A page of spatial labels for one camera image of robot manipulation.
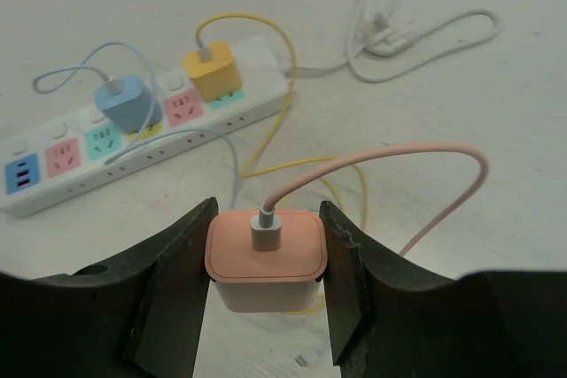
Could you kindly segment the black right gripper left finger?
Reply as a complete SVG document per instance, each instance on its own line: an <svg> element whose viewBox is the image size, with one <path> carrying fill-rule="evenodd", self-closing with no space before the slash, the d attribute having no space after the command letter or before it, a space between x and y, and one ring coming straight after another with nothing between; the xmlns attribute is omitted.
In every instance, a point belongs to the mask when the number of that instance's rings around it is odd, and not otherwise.
<svg viewBox="0 0 567 378"><path fill-rule="evenodd" d="M2 274L2 376L192 376L209 287L206 237L218 211L208 198L73 274Z"/></svg>

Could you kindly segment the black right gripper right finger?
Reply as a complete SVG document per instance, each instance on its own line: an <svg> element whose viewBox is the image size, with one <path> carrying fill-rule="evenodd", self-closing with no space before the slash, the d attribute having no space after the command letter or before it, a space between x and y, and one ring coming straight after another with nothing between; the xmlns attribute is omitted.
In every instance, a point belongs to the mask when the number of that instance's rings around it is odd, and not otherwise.
<svg viewBox="0 0 567 378"><path fill-rule="evenodd" d="M428 271L321 204L332 361L344 377L563 377L566 274Z"/></svg>

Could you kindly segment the pink charger plug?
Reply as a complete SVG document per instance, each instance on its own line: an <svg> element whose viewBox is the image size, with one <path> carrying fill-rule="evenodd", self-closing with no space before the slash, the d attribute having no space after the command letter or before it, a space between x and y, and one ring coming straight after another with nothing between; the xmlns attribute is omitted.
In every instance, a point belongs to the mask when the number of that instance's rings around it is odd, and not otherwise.
<svg viewBox="0 0 567 378"><path fill-rule="evenodd" d="M262 242L256 211L213 219L205 267L232 312L300 312L315 302L327 266L325 231L313 212L282 210Z"/></svg>

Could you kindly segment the white colourful power strip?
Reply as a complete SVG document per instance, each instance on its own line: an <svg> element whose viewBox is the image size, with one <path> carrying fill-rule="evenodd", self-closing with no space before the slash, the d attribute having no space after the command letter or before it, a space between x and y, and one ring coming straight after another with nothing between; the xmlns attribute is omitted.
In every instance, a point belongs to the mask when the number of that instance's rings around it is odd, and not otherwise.
<svg viewBox="0 0 567 378"><path fill-rule="evenodd" d="M1 141L1 210L21 218L280 112L288 83L264 37L232 52L243 87L204 101L182 68L158 77L160 122L122 132L95 106Z"/></svg>

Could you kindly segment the blue charger plug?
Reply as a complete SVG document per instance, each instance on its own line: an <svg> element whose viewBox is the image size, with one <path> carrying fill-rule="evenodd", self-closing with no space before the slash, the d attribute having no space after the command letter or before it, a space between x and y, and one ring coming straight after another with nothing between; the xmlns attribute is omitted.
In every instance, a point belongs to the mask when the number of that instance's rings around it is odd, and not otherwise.
<svg viewBox="0 0 567 378"><path fill-rule="evenodd" d="M121 77L118 83L122 88L118 94L105 85L99 86L95 104L123 133L131 134L144 127L155 96L138 75Z"/></svg>

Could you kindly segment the yellow charger plug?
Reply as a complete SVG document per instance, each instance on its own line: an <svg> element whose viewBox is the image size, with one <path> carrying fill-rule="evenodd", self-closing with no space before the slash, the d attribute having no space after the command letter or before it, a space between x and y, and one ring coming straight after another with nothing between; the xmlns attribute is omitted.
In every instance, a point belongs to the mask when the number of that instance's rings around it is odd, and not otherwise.
<svg viewBox="0 0 567 378"><path fill-rule="evenodd" d="M183 67L204 101L211 103L243 86L233 52L226 41L212 42L183 58Z"/></svg>

